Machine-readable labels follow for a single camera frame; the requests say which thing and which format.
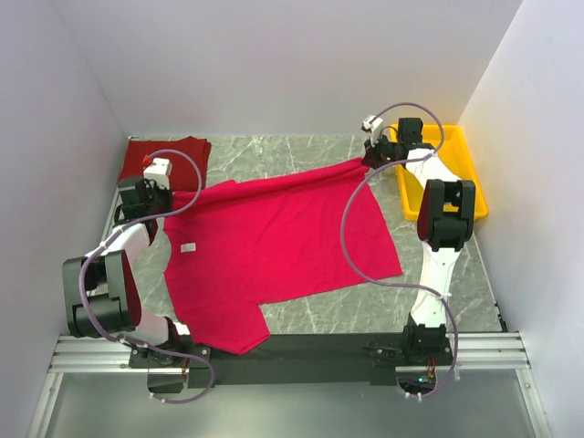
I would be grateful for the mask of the pink t shirt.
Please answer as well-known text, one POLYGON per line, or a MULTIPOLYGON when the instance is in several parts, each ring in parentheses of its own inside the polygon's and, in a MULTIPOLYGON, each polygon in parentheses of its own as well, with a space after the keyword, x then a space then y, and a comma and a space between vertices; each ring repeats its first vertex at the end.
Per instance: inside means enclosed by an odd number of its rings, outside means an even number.
POLYGON ((164 272, 193 341, 244 354, 269 336, 261 307, 402 273, 358 159, 176 193, 164 272))

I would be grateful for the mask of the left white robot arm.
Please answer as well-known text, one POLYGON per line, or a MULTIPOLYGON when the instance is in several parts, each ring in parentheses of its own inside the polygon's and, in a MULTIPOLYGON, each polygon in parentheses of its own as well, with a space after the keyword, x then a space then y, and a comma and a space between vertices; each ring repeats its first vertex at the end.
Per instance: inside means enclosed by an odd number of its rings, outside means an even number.
POLYGON ((176 364, 183 345, 174 323, 142 308, 131 265, 158 232, 157 214, 172 210, 168 176, 134 176, 118 183, 108 246, 66 260, 62 266, 66 319, 76 338, 101 337, 93 320, 118 340, 136 339, 150 346, 151 357, 163 367, 176 364))

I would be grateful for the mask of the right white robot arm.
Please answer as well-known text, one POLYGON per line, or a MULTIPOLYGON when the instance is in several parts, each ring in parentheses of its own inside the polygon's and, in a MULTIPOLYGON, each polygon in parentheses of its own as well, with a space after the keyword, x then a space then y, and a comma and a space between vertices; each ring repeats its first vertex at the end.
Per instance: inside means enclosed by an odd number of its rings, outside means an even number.
POLYGON ((475 183, 451 172, 435 148, 422 141, 423 123, 402 118, 393 141, 383 133, 383 120, 366 118, 369 134, 363 163, 379 169, 399 163, 422 187, 416 230, 422 242, 422 272, 416 299, 404 327, 401 355, 412 364, 447 351, 446 324, 454 266, 474 229, 475 183))

